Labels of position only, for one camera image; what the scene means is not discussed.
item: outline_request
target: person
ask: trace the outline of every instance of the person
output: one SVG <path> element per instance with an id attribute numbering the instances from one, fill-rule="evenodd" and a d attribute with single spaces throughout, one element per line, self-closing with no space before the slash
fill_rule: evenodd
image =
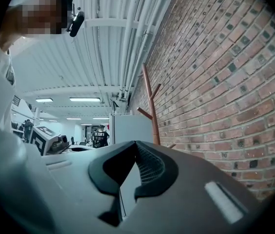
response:
<path id="1" fill-rule="evenodd" d="M 29 138 L 30 138 L 30 134 L 31 134 L 31 130 L 32 130 L 33 126 L 34 125 L 32 122 L 30 122 L 30 119 L 27 119 L 27 121 L 25 121 L 24 136 L 25 136 L 26 143 L 29 143 Z"/>
<path id="2" fill-rule="evenodd" d="M 15 76 L 9 48 L 21 37 L 64 32 L 73 18 L 72 1 L 27 0 L 6 10 L 0 28 L 0 129 L 11 132 Z"/>
<path id="3" fill-rule="evenodd" d="M 104 125 L 98 126 L 98 131 L 93 133 L 93 147 L 108 146 L 107 138 L 109 138 L 109 134 L 104 131 Z"/>

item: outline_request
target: white pipe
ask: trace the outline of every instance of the white pipe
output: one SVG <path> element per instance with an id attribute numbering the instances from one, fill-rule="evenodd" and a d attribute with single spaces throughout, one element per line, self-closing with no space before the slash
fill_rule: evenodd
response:
<path id="1" fill-rule="evenodd" d="M 126 68 L 126 61 L 127 61 L 127 54 L 128 54 L 128 47 L 130 42 L 130 36 L 132 31 L 132 25 L 136 14 L 136 9 L 138 6 L 139 0 L 131 0 L 129 10 L 128 10 L 128 19 L 126 24 L 126 29 L 124 32 L 124 42 L 123 42 L 123 48 L 122 48 L 122 55 L 121 55 L 121 70 L 120 70 L 120 94 L 119 97 L 121 97 L 121 91 L 123 89 L 123 82 L 124 82 L 124 73 Z"/>
<path id="2" fill-rule="evenodd" d="M 128 88 L 130 85 L 131 75 L 133 72 L 133 65 L 134 65 L 134 62 L 135 62 L 136 56 L 137 56 L 138 45 L 140 44 L 140 39 L 142 37 L 142 31 L 144 29 L 145 21 L 147 18 L 147 13 L 149 12 L 149 8 L 150 8 L 151 4 L 152 4 L 152 0 L 145 0 L 141 16 L 139 17 L 137 33 L 136 33 L 136 37 L 135 37 L 135 41 L 134 41 L 134 45 L 133 45 L 133 49 L 132 49 L 132 53 L 131 53 L 131 57 L 130 57 L 125 92 L 128 91 Z"/>
<path id="3" fill-rule="evenodd" d="M 150 19 L 150 21 L 149 21 L 149 23 L 148 23 L 148 27 L 147 27 L 147 30 L 146 30 L 146 34 L 145 34 L 145 36 L 144 36 L 142 45 L 141 45 L 141 47 L 140 47 L 140 49 L 139 49 L 139 54 L 138 54 L 138 57 L 137 57 L 136 65 L 135 65 L 135 67 L 134 67 L 134 72 L 133 72 L 133 75 L 132 75 L 132 77 L 131 77 L 131 81 L 130 81 L 129 87 L 128 87 L 128 89 L 126 89 L 126 90 L 128 90 L 128 91 L 127 91 L 127 92 L 125 93 L 125 95 L 124 95 L 124 98 L 125 98 L 125 99 L 127 99 L 128 95 L 129 95 L 129 92 L 130 92 L 130 89 L 131 89 L 131 86 L 132 86 L 134 77 L 135 77 L 136 72 L 137 72 L 137 69 L 138 69 L 138 63 L 139 63 L 139 61 L 140 61 L 140 59 L 141 59 L 141 56 L 142 56 L 142 53 L 143 53 L 143 49 L 145 48 L 145 43 L 146 43 L 147 38 L 148 38 L 148 36 L 149 36 L 149 34 L 150 34 L 151 27 L 152 27 L 152 25 L 153 25 L 153 23 L 154 23 L 154 20 L 155 20 L 155 17 L 156 17 L 156 15 L 157 15 L 157 12 L 158 12 L 158 10 L 159 10 L 159 8 L 160 8 L 161 2 L 162 2 L 162 0 L 158 0 L 157 4 L 156 4 L 156 6 L 155 6 L 154 12 L 153 12 L 153 14 L 152 14 L 152 17 L 151 17 L 151 19 Z"/>

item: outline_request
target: ceiling beam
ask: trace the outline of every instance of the ceiling beam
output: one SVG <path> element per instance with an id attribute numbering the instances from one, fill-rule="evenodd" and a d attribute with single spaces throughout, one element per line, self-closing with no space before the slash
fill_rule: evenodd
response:
<path id="1" fill-rule="evenodd" d="M 21 98 L 25 97 L 43 97 L 61 94 L 74 94 L 74 93 L 118 93 L 119 86 L 81 86 L 81 87 L 64 87 L 64 88 L 50 88 L 41 89 L 30 92 L 17 92 Z"/>

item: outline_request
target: person in black vest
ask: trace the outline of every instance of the person in black vest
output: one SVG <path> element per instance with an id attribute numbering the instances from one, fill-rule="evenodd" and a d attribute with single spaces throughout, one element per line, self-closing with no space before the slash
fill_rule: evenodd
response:
<path id="1" fill-rule="evenodd" d="M 104 131 L 103 125 L 98 127 L 98 131 L 94 132 L 92 137 L 94 148 L 108 146 L 107 139 L 109 138 L 109 134 Z"/>
<path id="2" fill-rule="evenodd" d="M 29 143 L 29 138 L 30 138 L 30 133 L 33 127 L 33 123 L 30 122 L 30 119 L 27 119 L 27 121 L 25 121 L 25 125 L 24 125 L 24 136 L 25 136 L 25 140 L 26 143 Z"/>

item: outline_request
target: fluorescent light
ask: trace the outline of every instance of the fluorescent light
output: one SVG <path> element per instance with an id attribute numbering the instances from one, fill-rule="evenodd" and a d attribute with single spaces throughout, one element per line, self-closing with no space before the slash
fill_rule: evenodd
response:
<path id="1" fill-rule="evenodd" d="M 36 102 L 52 102 L 51 98 L 44 98 L 44 99 L 36 99 Z"/>
<path id="2" fill-rule="evenodd" d="M 71 101 L 86 101 L 86 102 L 100 102 L 100 98 L 69 98 Z"/>

